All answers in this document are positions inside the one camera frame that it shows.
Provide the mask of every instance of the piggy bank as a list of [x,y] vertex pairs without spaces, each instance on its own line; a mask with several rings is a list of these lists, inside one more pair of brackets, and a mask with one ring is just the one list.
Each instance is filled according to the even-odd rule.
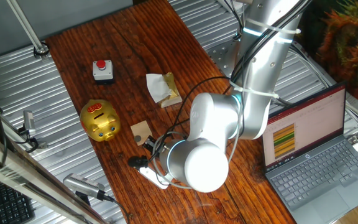
[[106,100],[90,100],[81,110],[81,124],[95,141],[112,140],[121,129],[116,110]]

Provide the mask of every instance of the laptop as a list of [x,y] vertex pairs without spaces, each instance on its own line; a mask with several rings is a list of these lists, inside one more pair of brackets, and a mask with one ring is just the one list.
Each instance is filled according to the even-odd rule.
[[358,152],[344,137],[345,84],[269,116],[265,175],[299,224],[332,223],[358,206]]

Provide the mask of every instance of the wooden table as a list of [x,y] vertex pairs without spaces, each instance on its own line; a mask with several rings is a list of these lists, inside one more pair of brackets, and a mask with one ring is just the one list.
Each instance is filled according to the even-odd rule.
[[[239,141],[226,183],[208,194],[160,190],[127,165],[132,156],[149,155],[135,143],[130,126],[146,120],[154,137],[160,136],[180,106],[161,109],[154,103],[146,73],[173,72],[182,97],[205,78],[222,75],[167,1],[147,1],[50,37],[47,43],[77,111],[90,99],[105,99],[121,118],[116,139],[91,141],[117,200],[133,214],[134,223],[294,223],[264,178],[260,141]],[[92,62],[100,59],[112,60],[115,84],[95,84]],[[227,81],[213,80],[190,99],[201,92],[222,93],[227,86]],[[190,106],[188,102],[181,120],[188,118]],[[188,126],[177,130],[188,131]]]

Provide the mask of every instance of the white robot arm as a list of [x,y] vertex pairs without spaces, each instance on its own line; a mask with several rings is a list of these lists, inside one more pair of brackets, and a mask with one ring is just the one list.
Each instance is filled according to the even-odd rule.
[[270,101],[277,97],[275,84],[309,2],[254,0],[247,8],[238,53],[244,56],[237,56],[239,66],[231,77],[234,91],[229,96],[202,93],[194,99],[190,135],[160,150],[161,165],[170,176],[165,180],[174,178],[199,192],[222,186],[229,171],[227,140],[256,139],[264,132]]

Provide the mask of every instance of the metal frame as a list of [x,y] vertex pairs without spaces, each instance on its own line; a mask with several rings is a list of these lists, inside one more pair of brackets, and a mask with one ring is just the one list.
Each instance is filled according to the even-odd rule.
[[[0,182],[48,206],[76,223],[106,223],[102,216],[60,183],[37,161],[12,142],[16,151],[8,150],[6,166],[0,169]],[[4,146],[0,143],[0,160]]]
[[[23,10],[20,8],[20,5],[16,0],[6,0],[9,6],[11,7],[13,13],[17,17],[17,20],[22,25],[25,33],[29,36],[32,44],[35,47],[35,51],[44,54],[47,52],[47,49],[42,45],[41,41],[37,37],[37,34],[34,32],[29,20],[27,20]],[[41,55],[41,60],[48,60],[48,55]]]

